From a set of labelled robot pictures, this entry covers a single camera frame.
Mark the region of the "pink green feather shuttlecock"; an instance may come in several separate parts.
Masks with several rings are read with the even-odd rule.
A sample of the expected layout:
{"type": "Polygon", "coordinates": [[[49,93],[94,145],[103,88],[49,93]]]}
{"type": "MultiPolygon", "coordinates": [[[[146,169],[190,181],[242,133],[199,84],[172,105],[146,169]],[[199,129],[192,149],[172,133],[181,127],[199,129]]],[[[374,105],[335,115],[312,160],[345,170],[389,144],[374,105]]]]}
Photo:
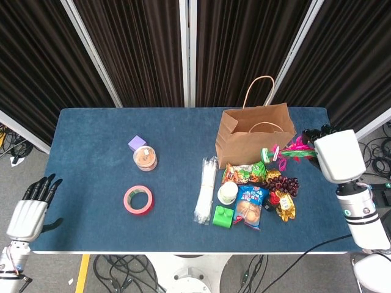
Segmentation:
{"type": "Polygon", "coordinates": [[[283,148],[279,145],[274,145],[272,150],[262,148],[260,154],[262,163],[270,164],[276,162],[281,172],[286,170],[290,159],[300,162],[301,159],[313,159],[316,157],[315,149],[304,144],[302,136],[299,136],[295,141],[283,148]]]}

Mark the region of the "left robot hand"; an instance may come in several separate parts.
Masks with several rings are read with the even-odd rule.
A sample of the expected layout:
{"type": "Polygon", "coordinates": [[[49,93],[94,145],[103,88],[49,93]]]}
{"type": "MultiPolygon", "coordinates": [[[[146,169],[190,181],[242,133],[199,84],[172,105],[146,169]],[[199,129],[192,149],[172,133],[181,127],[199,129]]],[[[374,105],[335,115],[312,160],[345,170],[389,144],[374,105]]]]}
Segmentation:
{"type": "Polygon", "coordinates": [[[46,213],[62,179],[54,180],[55,174],[44,176],[32,183],[16,204],[6,234],[12,241],[33,242],[42,233],[59,227],[62,217],[45,224],[46,213]]]}

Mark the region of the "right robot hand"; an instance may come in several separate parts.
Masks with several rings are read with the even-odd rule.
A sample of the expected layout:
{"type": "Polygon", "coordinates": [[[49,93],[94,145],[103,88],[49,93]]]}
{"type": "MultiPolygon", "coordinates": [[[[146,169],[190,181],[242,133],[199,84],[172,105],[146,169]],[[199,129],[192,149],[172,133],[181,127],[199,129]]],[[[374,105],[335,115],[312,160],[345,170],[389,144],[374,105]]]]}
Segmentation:
{"type": "Polygon", "coordinates": [[[305,129],[302,142],[312,144],[316,160],[324,177],[331,183],[355,181],[366,171],[356,134],[352,129],[341,130],[331,125],[321,129],[305,129]]]}

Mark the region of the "gold foil snack package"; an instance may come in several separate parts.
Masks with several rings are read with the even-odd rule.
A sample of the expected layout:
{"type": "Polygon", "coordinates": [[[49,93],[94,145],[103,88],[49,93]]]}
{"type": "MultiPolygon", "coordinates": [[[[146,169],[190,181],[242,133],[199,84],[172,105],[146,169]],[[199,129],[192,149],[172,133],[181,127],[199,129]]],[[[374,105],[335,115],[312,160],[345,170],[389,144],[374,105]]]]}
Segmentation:
{"type": "MultiPolygon", "coordinates": [[[[268,178],[274,178],[282,175],[278,170],[269,170],[266,172],[266,180],[268,178]]],[[[282,219],[283,222],[289,221],[289,219],[295,219],[296,207],[294,205],[293,198],[290,194],[281,191],[276,191],[276,195],[280,198],[280,203],[276,207],[277,215],[282,219]]]]}

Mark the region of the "red adhesive tape roll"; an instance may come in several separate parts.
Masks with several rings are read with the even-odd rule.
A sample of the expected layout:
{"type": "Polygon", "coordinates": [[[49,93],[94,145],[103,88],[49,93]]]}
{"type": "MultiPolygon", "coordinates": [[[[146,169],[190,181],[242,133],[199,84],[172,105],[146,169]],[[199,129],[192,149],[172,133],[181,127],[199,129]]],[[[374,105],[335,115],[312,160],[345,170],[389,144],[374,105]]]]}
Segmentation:
{"type": "Polygon", "coordinates": [[[129,188],[126,191],[126,193],[124,194],[123,205],[124,205],[125,209],[130,214],[133,214],[133,215],[148,214],[153,209],[153,205],[154,205],[153,194],[150,191],[150,189],[148,189],[145,186],[141,186],[141,185],[133,186],[133,187],[129,188]],[[136,208],[132,207],[132,205],[131,205],[131,200],[137,194],[146,194],[147,195],[147,203],[145,204],[145,206],[143,206],[142,208],[139,208],[139,209],[136,209],[136,208]]]}

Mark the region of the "blue table cloth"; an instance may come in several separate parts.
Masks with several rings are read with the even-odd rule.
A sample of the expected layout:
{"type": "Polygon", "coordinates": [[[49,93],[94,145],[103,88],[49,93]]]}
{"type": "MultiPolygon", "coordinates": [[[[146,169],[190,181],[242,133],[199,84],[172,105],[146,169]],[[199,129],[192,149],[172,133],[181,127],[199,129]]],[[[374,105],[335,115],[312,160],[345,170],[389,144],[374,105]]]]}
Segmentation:
{"type": "Polygon", "coordinates": [[[61,111],[46,165],[62,179],[46,222],[63,223],[41,234],[33,251],[301,252],[356,251],[336,187],[310,162],[289,162],[299,181],[296,217],[283,222],[263,211],[260,229],[194,221],[202,160],[216,154],[222,108],[74,108],[61,111]],[[133,160],[128,142],[138,135],[158,165],[149,172],[133,160]],[[153,209],[130,214],[126,191],[145,186],[153,209]]]}

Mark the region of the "blue bread package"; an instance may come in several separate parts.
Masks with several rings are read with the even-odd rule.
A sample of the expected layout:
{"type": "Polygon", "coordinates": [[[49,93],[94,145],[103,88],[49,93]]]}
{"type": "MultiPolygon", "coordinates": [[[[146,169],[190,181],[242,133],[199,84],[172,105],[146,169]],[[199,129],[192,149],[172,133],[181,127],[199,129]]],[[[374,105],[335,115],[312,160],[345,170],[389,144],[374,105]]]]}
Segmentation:
{"type": "Polygon", "coordinates": [[[243,222],[252,229],[260,229],[261,208],[269,190],[258,186],[240,185],[235,201],[233,224],[243,222]]]}

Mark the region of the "green orange snack bag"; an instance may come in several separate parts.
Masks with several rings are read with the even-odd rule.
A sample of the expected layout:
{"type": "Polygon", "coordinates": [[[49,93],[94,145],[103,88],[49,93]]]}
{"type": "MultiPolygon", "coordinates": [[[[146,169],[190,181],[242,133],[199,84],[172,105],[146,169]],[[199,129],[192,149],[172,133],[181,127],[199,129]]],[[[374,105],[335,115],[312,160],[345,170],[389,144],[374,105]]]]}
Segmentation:
{"type": "Polygon", "coordinates": [[[238,166],[227,164],[222,176],[222,184],[226,182],[234,182],[235,184],[259,183],[265,178],[266,167],[262,162],[238,166]]]}

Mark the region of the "purple artificial grapes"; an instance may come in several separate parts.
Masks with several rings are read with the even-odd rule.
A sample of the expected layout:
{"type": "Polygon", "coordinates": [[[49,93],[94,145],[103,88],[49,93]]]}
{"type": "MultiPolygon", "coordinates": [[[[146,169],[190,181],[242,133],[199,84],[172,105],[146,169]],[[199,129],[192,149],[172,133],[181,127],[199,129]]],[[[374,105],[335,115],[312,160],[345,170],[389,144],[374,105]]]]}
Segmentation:
{"type": "Polygon", "coordinates": [[[274,178],[268,178],[266,180],[266,188],[271,192],[279,190],[290,194],[292,197],[296,197],[299,190],[299,181],[297,178],[288,178],[286,176],[279,175],[274,178]]]}

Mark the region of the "black ink bottle red cap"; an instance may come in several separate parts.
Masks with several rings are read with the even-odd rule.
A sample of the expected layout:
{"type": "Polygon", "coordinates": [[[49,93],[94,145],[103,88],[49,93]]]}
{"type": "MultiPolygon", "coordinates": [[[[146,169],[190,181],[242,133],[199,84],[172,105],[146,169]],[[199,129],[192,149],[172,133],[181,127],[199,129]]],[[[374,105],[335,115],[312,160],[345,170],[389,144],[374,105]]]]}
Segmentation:
{"type": "Polygon", "coordinates": [[[263,201],[263,207],[267,211],[273,211],[278,207],[280,203],[280,198],[276,195],[275,192],[270,192],[267,198],[263,201]]]}

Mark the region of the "black pleated partition panel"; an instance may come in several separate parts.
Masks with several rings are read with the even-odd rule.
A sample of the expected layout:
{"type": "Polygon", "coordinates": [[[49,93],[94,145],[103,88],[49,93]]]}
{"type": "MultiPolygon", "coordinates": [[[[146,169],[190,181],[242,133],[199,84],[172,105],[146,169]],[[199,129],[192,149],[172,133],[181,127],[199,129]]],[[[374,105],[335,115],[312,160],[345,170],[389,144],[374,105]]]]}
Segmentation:
{"type": "Polygon", "coordinates": [[[273,103],[355,131],[391,108],[391,0],[324,0],[273,103]]]}
{"type": "Polygon", "coordinates": [[[0,0],[0,110],[50,145],[62,109],[114,102],[60,0],[0,0]]]}
{"type": "Polygon", "coordinates": [[[115,107],[188,107],[186,0],[60,0],[115,107]]]}
{"type": "Polygon", "coordinates": [[[262,105],[316,0],[196,0],[195,106],[262,105]]]}

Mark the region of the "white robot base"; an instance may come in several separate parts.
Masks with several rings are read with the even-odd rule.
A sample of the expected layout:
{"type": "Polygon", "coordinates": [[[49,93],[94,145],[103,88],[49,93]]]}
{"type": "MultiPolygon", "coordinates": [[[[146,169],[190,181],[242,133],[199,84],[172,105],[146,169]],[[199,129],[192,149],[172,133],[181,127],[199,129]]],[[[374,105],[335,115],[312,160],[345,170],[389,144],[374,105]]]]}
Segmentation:
{"type": "Polygon", "coordinates": [[[221,276],[230,254],[148,253],[166,293],[221,293],[221,276]]]}

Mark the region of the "white table frame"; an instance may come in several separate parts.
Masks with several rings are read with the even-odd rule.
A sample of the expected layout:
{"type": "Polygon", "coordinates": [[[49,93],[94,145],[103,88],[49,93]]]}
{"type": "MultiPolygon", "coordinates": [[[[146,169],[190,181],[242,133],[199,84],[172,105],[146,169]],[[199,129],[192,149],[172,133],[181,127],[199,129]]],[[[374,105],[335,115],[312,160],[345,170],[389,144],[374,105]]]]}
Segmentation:
{"type": "MultiPolygon", "coordinates": [[[[142,252],[142,251],[33,251],[37,255],[301,255],[301,252],[142,252]]],[[[310,255],[343,255],[348,251],[310,251],[310,255]]]]}

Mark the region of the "white leaf print paper cup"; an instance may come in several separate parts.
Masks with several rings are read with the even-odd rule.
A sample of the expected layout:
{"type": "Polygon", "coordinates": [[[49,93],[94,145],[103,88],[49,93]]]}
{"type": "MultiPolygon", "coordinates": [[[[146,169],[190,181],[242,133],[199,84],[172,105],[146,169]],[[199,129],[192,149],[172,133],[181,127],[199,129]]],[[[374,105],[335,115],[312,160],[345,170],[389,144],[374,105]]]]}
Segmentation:
{"type": "Polygon", "coordinates": [[[238,186],[232,181],[227,181],[219,188],[217,198],[224,205],[232,204],[237,197],[238,186]]]}

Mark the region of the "purple cube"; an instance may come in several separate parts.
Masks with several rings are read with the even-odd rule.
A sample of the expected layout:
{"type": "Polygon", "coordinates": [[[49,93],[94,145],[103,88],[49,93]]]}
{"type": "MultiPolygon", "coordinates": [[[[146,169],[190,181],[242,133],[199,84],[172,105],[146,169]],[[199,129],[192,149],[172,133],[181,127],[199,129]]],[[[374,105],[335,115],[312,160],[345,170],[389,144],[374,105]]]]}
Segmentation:
{"type": "Polygon", "coordinates": [[[128,142],[128,146],[130,148],[130,150],[132,151],[136,151],[138,148],[142,147],[142,146],[146,146],[147,142],[139,137],[138,135],[134,136],[129,142],[128,142]]]}

